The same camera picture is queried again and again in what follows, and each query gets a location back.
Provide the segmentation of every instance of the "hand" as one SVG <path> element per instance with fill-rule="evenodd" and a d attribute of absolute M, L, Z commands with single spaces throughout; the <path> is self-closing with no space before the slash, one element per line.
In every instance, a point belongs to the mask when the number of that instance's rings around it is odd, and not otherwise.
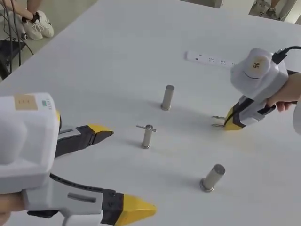
<path fill-rule="evenodd" d="M 285 85 L 267 100 L 268 106 L 276 104 L 278 111 L 286 111 L 292 105 L 291 101 L 299 100 L 301 95 L 301 74 L 292 74 Z"/>
<path fill-rule="evenodd" d="M 13 211 L 25 210 L 21 193 L 0 194 L 0 226 L 3 226 Z"/>

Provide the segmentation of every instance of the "power strip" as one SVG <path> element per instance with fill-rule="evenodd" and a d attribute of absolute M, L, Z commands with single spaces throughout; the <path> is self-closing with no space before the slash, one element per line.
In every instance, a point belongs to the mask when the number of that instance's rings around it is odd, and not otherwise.
<path fill-rule="evenodd" d="M 200 54 L 194 51 L 187 51 L 186 53 L 186 60 L 192 61 L 192 62 L 198 62 L 202 64 L 209 64 L 209 65 L 215 65 L 215 66 L 221 66 L 226 68 L 231 68 L 236 63 L 224 59 L 219 59 L 214 56 L 208 56 L 204 54 Z"/>

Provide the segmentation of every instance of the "white sneaker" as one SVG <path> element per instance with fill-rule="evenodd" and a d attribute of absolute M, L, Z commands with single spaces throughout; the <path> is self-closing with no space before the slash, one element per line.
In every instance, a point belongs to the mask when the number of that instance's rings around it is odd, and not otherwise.
<path fill-rule="evenodd" d="M 37 29 L 37 25 L 30 21 L 23 22 L 23 27 L 29 38 L 33 40 L 41 40 L 43 38 L 42 33 Z"/>
<path fill-rule="evenodd" d="M 52 38 L 55 34 L 53 27 L 46 17 L 45 13 L 42 11 L 37 12 L 40 16 L 40 19 L 35 22 L 37 26 L 37 30 L 41 32 L 41 34 L 46 38 Z"/>

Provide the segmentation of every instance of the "silver cylinder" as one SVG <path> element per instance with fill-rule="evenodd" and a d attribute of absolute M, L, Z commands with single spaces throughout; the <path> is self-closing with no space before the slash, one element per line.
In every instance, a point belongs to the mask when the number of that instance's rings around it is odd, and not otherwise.
<path fill-rule="evenodd" d="M 144 133 L 144 139 L 141 144 L 141 146 L 144 149 L 148 149 L 151 146 L 151 134 L 152 134 L 153 126 L 152 125 L 146 125 L 145 126 L 145 133 Z"/>
<path fill-rule="evenodd" d="M 161 104 L 161 109 L 164 111 L 168 111 L 170 109 L 170 104 L 171 104 L 171 99 L 173 98 L 174 94 L 174 86 L 172 85 L 167 85 L 163 102 Z"/>
<path fill-rule="evenodd" d="M 214 190 L 215 184 L 222 178 L 226 173 L 226 169 L 220 165 L 216 164 L 212 170 L 208 173 L 207 177 L 201 179 L 200 187 L 204 192 L 211 192 Z"/>

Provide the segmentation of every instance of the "metal pin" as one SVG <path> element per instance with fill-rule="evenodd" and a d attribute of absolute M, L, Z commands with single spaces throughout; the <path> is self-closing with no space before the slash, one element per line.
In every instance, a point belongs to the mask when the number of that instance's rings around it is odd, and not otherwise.
<path fill-rule="evenodd" d="M 221 116 L 212 116 L 212 118 L 214 118 L 214 119 L 223 119 L 223 120 L 226 120 L 225 117 L 221 117 Z"/>
<path fill-rule="evenodd" d="M 211 192 L 214 190 L 215 184 L 222 178 L 226 173 L 226 169 L 220 165 L 216 164 L 212 170 L 208 173 L 207 177 L 201 179 L 199 185 L 204 192 Z"/>
<path fill-rule="evenodd" d="M 163 111 L 168 111 L 170 109 L 170 104 L 171 104 L 171 99 L 173 98 L 173 94 L 174 94 L 174 86 L 167 85 L 164 93 L 163 102 L 161 104 L 161 109 Z"/>
<path fill-rule="evenodd" d="M 146 125 L 146 126 L 137 125 L 136 127 L 145 129 L 144 139 L 143 139 L 141 146 L 144 149 L 149 149 L 149 147 L 151 146 L 151 134 L 153 132 L 157 132 L 157 130 L 154 129 L 152 125 Z"/>
<path fill-rule="evenodd" d="M 213 126 L 213 127 L 225 127 L 225 125 L 222 125 L 222 124 L 211 124 L 211 126 Z"/>

